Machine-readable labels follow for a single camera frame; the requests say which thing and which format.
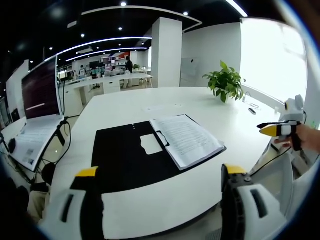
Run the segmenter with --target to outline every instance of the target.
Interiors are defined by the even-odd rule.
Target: paper document
[[[180,170],[225,149],[222,142],[186,115],[151,120],[150,123]]]

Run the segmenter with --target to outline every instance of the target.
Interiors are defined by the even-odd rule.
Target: laptop screen
[[[38,66],[22,79],[22,97],[27,119],[60,115],[56,57]]]

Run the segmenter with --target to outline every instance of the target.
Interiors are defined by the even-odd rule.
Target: finger
[[[276,139],[276,140],[274,140],[274,143],[275,144],[280,144],[280,143],[287,143],[287,142],[290,142],[290,137],[286,137],[285,139]]]
[[[292,147],[292,145],[291,145],[291,143],[285,143],[282,145],[282,147],[289,148],[289,147]]]

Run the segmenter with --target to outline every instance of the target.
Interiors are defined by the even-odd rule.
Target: white pillar
[[[179,87],[182,55],[182,22],[160,17],[152,26],[152,84]]]

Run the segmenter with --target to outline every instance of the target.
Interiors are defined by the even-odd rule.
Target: computer monitor
[[[93,69],[93,68],[98,68],[100,65],[100,62],[99,61],[92,61],[90,62],[90,68]]]
[[[41,63],[22,79],[26,125],[14,138],[11,157],[34,172],[64,117],[57,88],[57,57]]]
[[[55,57],[40,64],[22,79],[22,98],[27,119],[61,115]]]

